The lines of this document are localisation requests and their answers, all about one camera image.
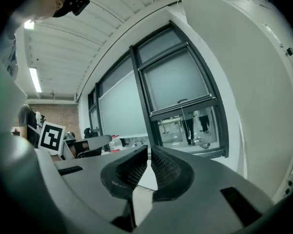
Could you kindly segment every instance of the window frame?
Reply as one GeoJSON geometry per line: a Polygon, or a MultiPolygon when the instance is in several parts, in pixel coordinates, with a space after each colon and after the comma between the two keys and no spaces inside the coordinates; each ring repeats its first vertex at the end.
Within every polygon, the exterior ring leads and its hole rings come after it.
{"type": "Polygon", "coordinates": [[[172,105],[168,108],[160,109],[151,111],[151,107],[149,105],[150,98],[148,97],[148,92],[146,90],[144,77],[143,77],[143,71],[145,71],[148,67],[151,67],[159,60],[172,55],[173,53],[180,51],[184,48],[187,48],[187,51],[189,52],[190,56],[192,57],[193,61],[196,63],[200,74],[202,75],[203,81],[205,82],[205,86],[208,89],[209,94],[205,96],[205,98],[195,98],[188,100],[184,103],[182,103],[183,109],[191,110],[191,108],[206,108],[206,107],[213,107],[214,114],[215,114],[215,121],[218,126],[218,141],[219,141],[219,148],[210,149],[206,152],[194,152],[193,154],[205,156],[209,158],[215,158],[220,156],[229,156],[229,134],[228,134],[228,124],[225,114],[225,109],[223,106],[223,102],[220,96],[220,92],[218,90],[218,87],[216,85],[216,82],[213,78],[213,75],[207,66],[204,58],[198,51],[198,49],[195,47],[195,45],[192,43],[192,41],[186,36],[186,34],[179,29],[172,21],[169,21],[168,24],[164,25],[163,27],[153,31],[148,36],[141,39],[139,42],[137,42],[135,45],[131,45],[129,47],[129,50],[126,51],[109,69],[108,71],[102,76],[102,78],[99,80],[98,83],[95,84],[95,88],[93,91],[88,95],[89,98],[89,119],[90,119],[90,125],[92,129],[92,121],[91,121],[91,115],[90,115],[90,109],[93,109],[94,104],[96,104],[97,107],[97,114],[98,114],[98,124],[100,128],[100,134],[103,135],[102,126],[101,126],[101,117],[100,117],[100,107],[99,107],[99,97],[101,95],[101,84],[104,82],[104,80],[113,74],[113,71],[118,67],[118,65],[128,56],[131,58],[132,61],[132,67],[135,75],[136,85],[138,88],[138,94],[140,98],[140,103],[142,107],[142,112],[144,116],[144,121],[146,124],[146,130],[148,133],[149,142],[152,145],[160,145],[162,146],[162,139],[161,134],[159,131],[159,127],[157,124],[157,121],[176,114],[176,112],[179,109],[180,105],[172,105]],[[139,62],[139,55],[137,53],[138,47],[146,43],[147,41],[151,40],[153,37],[157,36],[161,32],[172,29],[177,37],[181,40],[181,43],[178,43],[158,54],[150,58],[149,60],[145,61],[144,63],[139,62]]]}

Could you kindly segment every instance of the cable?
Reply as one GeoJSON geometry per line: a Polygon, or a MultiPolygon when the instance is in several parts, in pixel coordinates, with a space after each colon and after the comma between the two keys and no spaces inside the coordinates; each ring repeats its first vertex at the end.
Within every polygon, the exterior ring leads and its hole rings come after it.
{"type": "Polygon", "coordinates": [[[181,111],[182,111],[182,114],[183,114],[184,119],[185,119],[185,124],[186,124],[187,132],[188,132],[188,139],[189,139],[189,137],[190,137],[190,133],[189,133],[189,129],[188,129],[188,125],[187,125],[186,117],[185,117],[185,114],[184,114],[184,110],[182,109],[182,106],[181,106],[181,111]]]}
{"type": "Polygon", "coordinates": [[[177,1],[178,9],[180,10],[180,12],[181,12],[182,15],[186,16],[184,13],[182,13],[181,9],[179,8],[179,5],[178,5],[178,2],[179,2],[179,1],[181,1],[181,0],[178,0],[178,1],[177,1]]]}

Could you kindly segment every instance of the white ceiling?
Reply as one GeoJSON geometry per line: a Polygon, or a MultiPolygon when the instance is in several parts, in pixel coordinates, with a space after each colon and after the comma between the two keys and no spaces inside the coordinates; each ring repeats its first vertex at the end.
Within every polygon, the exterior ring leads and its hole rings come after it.
{"type": "Polygon", "coordinates": [[[145,14],[147,7],[156,3],[163,4],[163,0],[90,0],[77,17],[69,13],[36,23],[34,30],[21,29],[23,32],[17,32],[17,84],[29,98],[73,99],[94,69],[91,64],[106,52],[103,46],[111,36],[130,18],[145,14]],[[37,67],[41,94],[35,93],[30,66],[37,67]]]}

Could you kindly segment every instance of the desk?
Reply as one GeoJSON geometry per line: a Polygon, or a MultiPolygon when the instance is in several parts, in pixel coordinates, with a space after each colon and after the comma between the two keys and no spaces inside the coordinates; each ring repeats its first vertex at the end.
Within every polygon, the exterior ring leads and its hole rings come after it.
{"type": "Polygon", "coordinates": [[[179,129],[179,133],[180,133],[180,137],[182,141],[183,139],[182,139],[181,128],[180,128],[180,125],[181,125],[180,120],[181,120],[181,117],[178,117],[173,119],[165,119],[165,120],[162,120],[162,122],[158,123],[159,125],[163,125],[164,127],[164,132],[162,134],[168,134],[168,132],[166,132],[165,125],[178,122],[178,129],[179,129]]]}

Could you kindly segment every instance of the ceiling light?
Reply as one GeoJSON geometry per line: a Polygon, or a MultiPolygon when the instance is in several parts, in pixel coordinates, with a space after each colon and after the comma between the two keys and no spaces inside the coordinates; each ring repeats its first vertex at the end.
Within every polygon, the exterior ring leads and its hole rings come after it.
{"type": "Polygon", "coordinates": [[[29,72],[37,93],[41,93],[42,91],[38,80],[37,68],[29,68],[29,72]]]}
{"type": "Polygon", "coordinates": [[[24,28],[25,29],[34,29],[35,27],[35,22],[28,20],[25,24],[24,24],[24,28]]]}

